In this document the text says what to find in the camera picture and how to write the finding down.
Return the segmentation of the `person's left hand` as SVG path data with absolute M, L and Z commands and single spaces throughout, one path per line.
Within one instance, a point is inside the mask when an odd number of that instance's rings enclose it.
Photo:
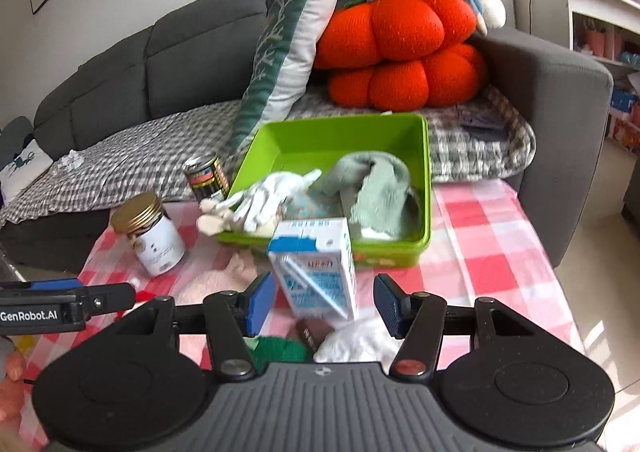
M 22 409 L 25 404 L 24 373 L 25 358 L 14 342 L 1 337 L 1 424 L 14 430 L 20 428 Z

